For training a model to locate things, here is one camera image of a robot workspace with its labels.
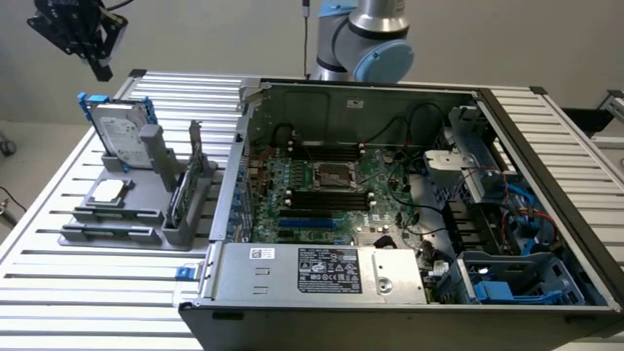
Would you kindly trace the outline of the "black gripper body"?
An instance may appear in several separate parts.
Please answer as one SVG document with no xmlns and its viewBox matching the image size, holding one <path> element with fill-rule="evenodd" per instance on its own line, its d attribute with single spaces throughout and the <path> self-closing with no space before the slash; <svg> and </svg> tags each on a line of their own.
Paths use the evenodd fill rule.
<svg viewBox="0 0 624 351">
<path fill-rule="evenodd" d="M 29 27 L 67 54 L 81 59 L 105 59 L 101 34 L 101 1 L 33 1 Z"/>
</svg>

